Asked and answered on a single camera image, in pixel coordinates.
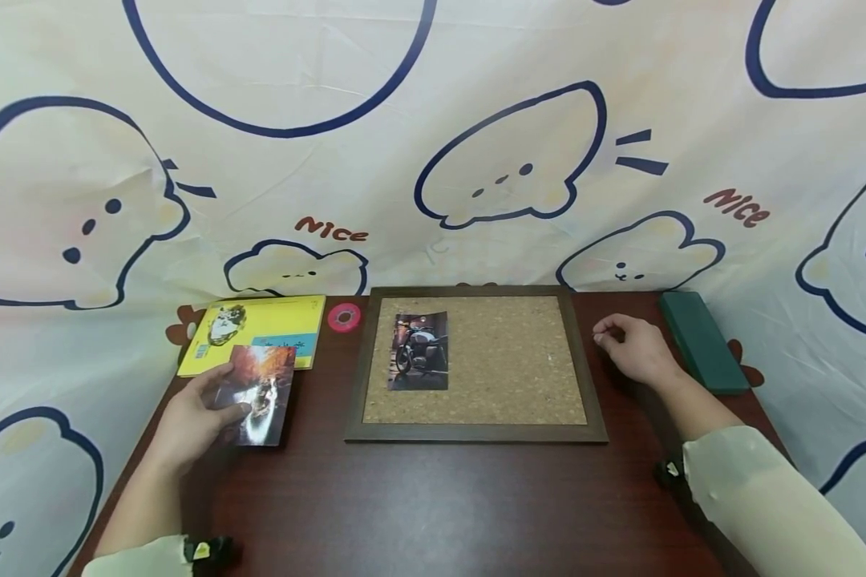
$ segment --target sleeve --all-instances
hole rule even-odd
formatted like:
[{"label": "sleeve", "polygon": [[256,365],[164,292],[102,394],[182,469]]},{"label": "sleeve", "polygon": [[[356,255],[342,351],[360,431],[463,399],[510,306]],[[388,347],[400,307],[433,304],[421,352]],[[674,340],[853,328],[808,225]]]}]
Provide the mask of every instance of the sleeve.
[{"label": "sleeve", "polygon": [[749,426],[683,445],[693,499],[762,577],[866,577],[866,546],[834,506]]},{"label": "sleeve", "polygon": [[184,535],[169,535],[143,547],[99,557],[87,564],[82,577],[192,577],[184,543]]}]

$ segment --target photo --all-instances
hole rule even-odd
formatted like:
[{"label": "photo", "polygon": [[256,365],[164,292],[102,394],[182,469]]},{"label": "photo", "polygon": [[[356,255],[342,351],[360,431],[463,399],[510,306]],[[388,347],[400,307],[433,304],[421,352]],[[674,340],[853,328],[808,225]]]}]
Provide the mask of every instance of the photo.
[{"label": "photo", "polygon": [[247,310],[244,305],[221,306],[218,316],[208,327],[208,344],[222,346],[231,341],[247,320]]},{"label": "photo", "polygon": [[279,445],[292,390],[295,347],[234,345],[231,362],[234,370],[221,383],[213,408],[250,403],[252,409],[238,424],[234,444]]},{"label": "photo", "polygon": [[449,389],[446,313],[395,315],[389,390]]}]

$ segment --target wooden frame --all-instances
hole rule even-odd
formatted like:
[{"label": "wooden frame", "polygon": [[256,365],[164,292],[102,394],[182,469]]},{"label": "wooden frame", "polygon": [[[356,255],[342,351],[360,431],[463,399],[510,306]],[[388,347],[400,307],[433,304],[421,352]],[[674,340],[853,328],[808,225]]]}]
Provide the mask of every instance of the wooden frame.
[{"label": "wooden frame", "polygon": [[[577,386],[584,403],[586,425],[457,425],[457,424],[379,424],[364,423],[366,394],[378,315],[385,298],[431,297],[555,297],[565,326]],[[584,342],[577,326],[571,293],[561,286],[423,286],[378,287],[370,294],[370,303],[362,324],[362,345],[356,365],[353,401],[346,427],[347,442],[491,442],[491,443],[605,443],[609,436],[597,391],[593,388],[590,369],[584,354]]]}]

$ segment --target yellow book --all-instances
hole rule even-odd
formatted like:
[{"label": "yellow book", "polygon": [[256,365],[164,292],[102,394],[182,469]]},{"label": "yellow book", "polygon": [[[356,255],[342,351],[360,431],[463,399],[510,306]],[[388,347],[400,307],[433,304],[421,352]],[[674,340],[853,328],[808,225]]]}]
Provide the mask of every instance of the yellow book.
[{"label": "yellow book", "polygon": [[324,301],[323,296],[278,297],[210,305],[176,374],[195,377],[227,363],[234,345],[293,346],[295,369],[311,369]]}]

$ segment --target cartoon curtain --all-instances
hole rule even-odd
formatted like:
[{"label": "cartoon curtain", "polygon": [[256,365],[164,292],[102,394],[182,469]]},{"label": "cartoon curtain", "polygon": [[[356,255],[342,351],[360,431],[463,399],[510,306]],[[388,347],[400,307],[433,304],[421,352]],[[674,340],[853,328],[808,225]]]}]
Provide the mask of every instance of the cartoon curtain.
[{"label": "cartoon curtain", "polygon": [[0,575],[192,305],[459,283],[699,291],[866,540],[866,0],[0,0]]}]

